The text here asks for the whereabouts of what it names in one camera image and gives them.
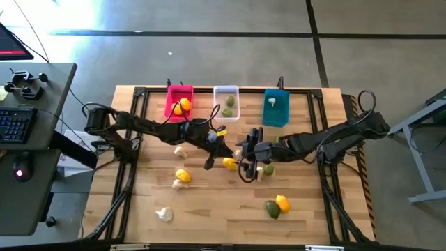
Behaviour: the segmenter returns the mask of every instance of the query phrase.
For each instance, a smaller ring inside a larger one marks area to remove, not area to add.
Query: garlic
[[[175,190],[180,190],[181,188],[188,188],[189,186],[187,184],[184,184],[179,179],[176,179],[174,183],[172,184],[172,188]]]
[[[274,107],[274,104],[276,103],[276,99],[275,98],[269,98],[268,102],[271,104],[271,107]]]
[[[183,147],[181,147],[181,146],[177,146],[175,148],[174,154],[177,155],[177,156],[180,156],[182,158],[187,158],[186,150]]]
[[[257,181],[262,182],[263,167],[257,167]]]
[[[157,213],[159,219],[164,222],[171,221],[172,217],[174,216],[174,212],[168,207],[162,208],[161,211],[156,211],[155,213]]]
[[[232,156],[234,157],[234,160],[240,160],[242,158],[242,150],[236,150],[232,153]]]

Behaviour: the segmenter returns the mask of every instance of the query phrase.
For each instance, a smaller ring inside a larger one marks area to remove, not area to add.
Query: keyboard
[[[0,107],[0,144],[25,144],[37,109]]]

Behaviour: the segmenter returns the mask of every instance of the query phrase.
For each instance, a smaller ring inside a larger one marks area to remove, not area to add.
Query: black desk
[[[25,100],[19,93],[9,93],[4,101],[0,101],[0,106],[32,105],[60,116],[76,72],[75,63],[0,63],[1,85],[11,79],[9,68],[27,70],[33,76],[45,73],[49,81],[35,81],[28,85],[34,90],[38,86],[44,88],[39,100]],[[8,151],[0,159],[0,236],[31,235],[38,222],[47,217],[52,200],[51,185],[61,153],[95,168],[95,154],[55,132],[57,121],[55,116],[38,111],[26,144],[0,144],[0,149]],[[34,156],[34,175],[24,183],[15,180],[12,170],[12,162],[20,151],[32,151]]]

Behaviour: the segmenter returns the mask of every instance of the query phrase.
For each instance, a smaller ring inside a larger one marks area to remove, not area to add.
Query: computer monitor
[[[0,23],[0,61],[33,59],[21,42]]]

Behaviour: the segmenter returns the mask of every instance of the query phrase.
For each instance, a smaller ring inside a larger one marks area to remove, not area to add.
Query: wood plank
[[[117,86],[112,106],[129,111],[135,86]],[[346,115],[339,89],[322,89],[328,124],[345,121]],[[164,121],[165,93],[152,93],[146,119]],[[319,128],[321,120],[315,104]],[[227,123],[226,143],[237,149],[251,128],[261,126],[263,94],[240,94],[241,117],[237,123]],[[207,118],[213,107],[211,93],[195,93],[193,117]],[[266,141],[276,136],[311,132],[306,97],[292,95],[290,122],[283,128],[264,126]],[[125,242],[150,243],[256,243],[256,244],[327,244],[328,231],[316,165],[302,161],[275,163],[276,174],[262,183],[245,184],[237,172],[223,167],[221,159],[209,171],[203,168],[208,154],[189,144],[183,144],[189,158],[174,155],[175,146],[159,139],[144,136],[137,166]],[[112,158],[105,153],[100,163]],[[346,157],[346,163],[357,168],[355,160]],[[174,173],[185,168],[191,174],[189,189],[171,189]],[[89,233],[108,211],[118,164],[112,164],[95,173],[86,205],[84,230]],[[353,221],[365,236],[373,238],[362,184],[357,174],[348,167],[339,166],[339,180],[344,204]],[[289,198],[291,211],[278,220],[269,218],[265,202],[283,194]],[[162,222],[156,211],[168,206],[174,210],[171,222]],[[118,229],[118,215],[115,233]],[[340,235],[336,218],[337,233]]]

